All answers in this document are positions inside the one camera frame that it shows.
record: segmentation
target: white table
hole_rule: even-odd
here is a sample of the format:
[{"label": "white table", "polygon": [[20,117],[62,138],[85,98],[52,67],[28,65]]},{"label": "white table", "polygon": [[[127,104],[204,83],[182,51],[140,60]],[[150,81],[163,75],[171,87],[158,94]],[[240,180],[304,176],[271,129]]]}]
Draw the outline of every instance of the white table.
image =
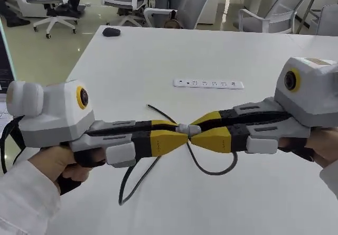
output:
[{"label": "white table", "polygon": [[[152,104],[181,123],[213,110],[272,96],[289,57],[338,60],[338,38],[284,34],[101,26],[69,79],[82,80],[97,119],[162,119]],[[174,78],[243,81],[244,90],[174,88]],[[193,147],[201,165],[227,167],[232,155]],[[141,161],[132,188],[152,158]],[[102,166],[62,197],[47,234],[259,234],[336,235],[338,202],[319,179],[320,168],[293,155],[239,154],[224,176],[207,176],[185,146],[163,157],[133,198],[118,206],[126,169]]]}]

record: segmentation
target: chair armrest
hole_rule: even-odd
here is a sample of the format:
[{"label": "chair armrest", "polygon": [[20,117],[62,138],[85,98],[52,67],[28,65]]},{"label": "chair armrest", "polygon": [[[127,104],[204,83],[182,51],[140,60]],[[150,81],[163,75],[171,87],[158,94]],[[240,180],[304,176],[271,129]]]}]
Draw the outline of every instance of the chair armrest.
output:
[{"label": "chair armrest", "polygon": [[154,25],[152,23],[153,14],[169,15],[172,11],[177,11],[177,10],[147,8],[147,9],[144,10],[144,18],[146,19],[146,22],[147,22],[149,27],[154,27]]},{"label": "chair armrest", "polygon": [[243,17],[244,17],[245,14],[247,14],[251,17],[254,17],[255,19],[261,21],[263,33],[269,32],[270,20],[266,19],[266,18],[259,17],[255,13],[252,13],[251,11],[249,11],[247,9],[240,9],[239,12],[238,12],[238,29],[239,29],[240,32],[244,32],[244,30],[243,30]]}]

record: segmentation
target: power strip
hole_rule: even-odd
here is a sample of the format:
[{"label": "power strip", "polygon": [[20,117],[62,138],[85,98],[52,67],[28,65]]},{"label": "power strip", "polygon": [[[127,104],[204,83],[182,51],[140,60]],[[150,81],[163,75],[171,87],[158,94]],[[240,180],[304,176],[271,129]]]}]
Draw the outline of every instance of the power strip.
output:
[{"label": "power strip", "polygon": [[242,82],[233,80],[174,79],[174,86],[190,88],[244,89]]}]

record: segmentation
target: computer mouse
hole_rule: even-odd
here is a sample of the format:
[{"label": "computer mouse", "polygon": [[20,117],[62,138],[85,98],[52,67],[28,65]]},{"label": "computer mouse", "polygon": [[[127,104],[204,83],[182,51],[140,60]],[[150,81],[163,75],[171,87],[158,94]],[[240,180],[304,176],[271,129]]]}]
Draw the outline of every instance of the computer mouse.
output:
[{"label": "computer mouse", "polygon": [[112,27],[107,27],[104,29],[102,34],[104,35],[104,37],[116,37],[120,36],[121,30]]}]

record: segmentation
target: human hand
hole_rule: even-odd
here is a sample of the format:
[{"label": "human hand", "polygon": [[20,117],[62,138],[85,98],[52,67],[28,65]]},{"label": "human hand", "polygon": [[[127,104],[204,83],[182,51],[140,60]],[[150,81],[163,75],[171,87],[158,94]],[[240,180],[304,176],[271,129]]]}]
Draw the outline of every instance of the human hand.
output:
[{"label": "human hand", "polygon": [[[286,147],[290,138],[282,138],[279,147]],[[322,168],[327,167],[338,160],[338,129],[315,129],[311,132],[310,138],[305,145],[315,151],[314,160]]]},{"label": "human hand", "polygon": [[[93,159],[97,162],[104,160],[104,150],[96,149],[93,152]],[[61,190],[57,179],[60,175],[64,178],[71,178],[73,181],[84,182],[92,169],[77,164],[71,149],[62,146],[42,149],[31,157],[29,162],[56,185],[59,193],[61,193]]]}]

